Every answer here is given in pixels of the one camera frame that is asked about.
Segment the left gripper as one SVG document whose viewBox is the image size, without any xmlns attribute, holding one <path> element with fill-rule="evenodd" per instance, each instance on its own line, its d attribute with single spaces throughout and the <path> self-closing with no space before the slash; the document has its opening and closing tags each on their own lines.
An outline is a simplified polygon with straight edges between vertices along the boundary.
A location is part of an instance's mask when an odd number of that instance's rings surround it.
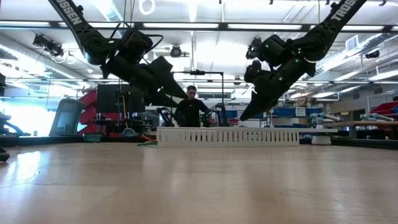
<svg viewBox="0 0 398 224">
<path fill-rule="evenodd" d="M 162 66 L 162 57 L 158 57 L 150 64 L 139 63 L 129 60 L 122 55 L 110 58 L 102 64 L 103 78 L 108 78 L 109 74 L 113 74 L 118 78 L 128 82 L 130 86 L 137 87 L 146 93 L 159 92 L 161 87 L 158 81 L 159 68 Z M 173 73 L 167 74 L 162 80 L 164 93 L 153 93 L 144 95 L 144 103 L 146 106 L 164 106 L 177 107 L 178 103 L 171 97 L 174 96 L 186 99 L 188 96 L 183 88 L 175 81 Z"/>
</svg>

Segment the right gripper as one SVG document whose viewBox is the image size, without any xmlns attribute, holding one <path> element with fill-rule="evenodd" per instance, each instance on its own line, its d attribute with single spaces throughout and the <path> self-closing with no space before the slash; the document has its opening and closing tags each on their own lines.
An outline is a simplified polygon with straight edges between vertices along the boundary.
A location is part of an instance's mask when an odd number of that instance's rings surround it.
<svg viewBox="0 0 398 224">
<path fill-rule="evenodd" d="M 315 74 L 315 64 L 299 58 L 288 60 L 274 71 L 262 70 L 258 60 L 253 61 L 253 67 L 258 75 L 253 81 L 251 101 L 240 116 L 241 121 L 269 111 L 304 73 Z"/>
</svg>

